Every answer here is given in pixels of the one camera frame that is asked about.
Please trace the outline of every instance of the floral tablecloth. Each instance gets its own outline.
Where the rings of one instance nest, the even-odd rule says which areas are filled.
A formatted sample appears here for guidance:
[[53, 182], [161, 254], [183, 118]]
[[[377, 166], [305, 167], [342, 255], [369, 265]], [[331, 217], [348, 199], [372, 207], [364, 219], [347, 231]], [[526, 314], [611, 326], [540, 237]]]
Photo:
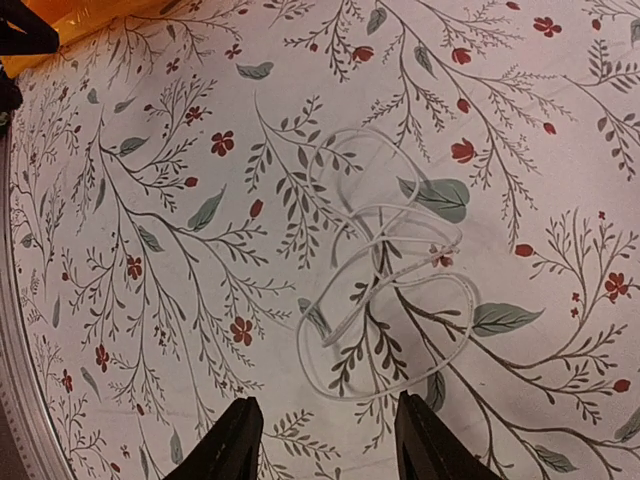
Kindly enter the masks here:
[[[162, 478], [254, 395], [260, 478], [395, 478], [397, 395], [316, 395], [290, 330], [331, 275], [336, 185], [412, 189], [356, 140], [313, 156], [355, 125], [462, 230], [430, 270], [478, 288], [470, 343], [417, 391], [503, 478], [637, 478], [639, 39], [636, 0], [174, 0], [25, 74], [15, 268], [74, 475]], [[404, 252], [386, 243], [384, 268]], [[318, 357], [326, 388], [381, 391], [451, 352], [470, 312], [417, 290]]]

